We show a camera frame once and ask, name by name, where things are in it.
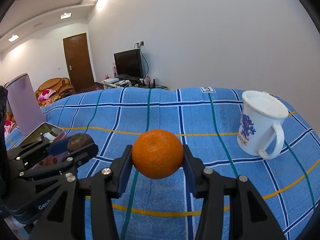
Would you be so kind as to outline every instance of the brown leather sofa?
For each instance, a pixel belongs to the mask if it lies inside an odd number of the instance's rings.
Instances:
[[[41,102],[38,100],[38,97],[46,89],[56,91],[48,99],[53,99],[56,96],[61,96],[63,98],[66,95],[74,95],[76,93],[74,86],[70,84],[70,80],[68,78],[52,78],[44,82],[35,92],[35,96],[39,105],[41,105]]]

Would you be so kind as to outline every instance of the brown wooden door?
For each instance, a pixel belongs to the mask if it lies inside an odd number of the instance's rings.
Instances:
[[[87,34],[71,36],[63,39],[64,54],[70,82],[79,92],[94,85],[90,64]]]

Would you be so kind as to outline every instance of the television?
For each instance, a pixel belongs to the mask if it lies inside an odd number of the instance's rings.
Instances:
[[[140,49],[115,53],[115,63],[118,77],[143,78]]]

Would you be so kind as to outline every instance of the wall socket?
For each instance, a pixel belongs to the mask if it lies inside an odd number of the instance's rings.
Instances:
[[[144,42],[143,42],[143,41],[139,41],[139,42],[137,43],[138,49],[140,49],[142,46],[144,46]]]

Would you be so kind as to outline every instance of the tangerine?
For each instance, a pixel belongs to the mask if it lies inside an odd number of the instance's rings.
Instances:
[[[174,174],[183,162],[183,147],[171,132],[154,129],[140,135],[132,146],[132,163],[150,179]]]

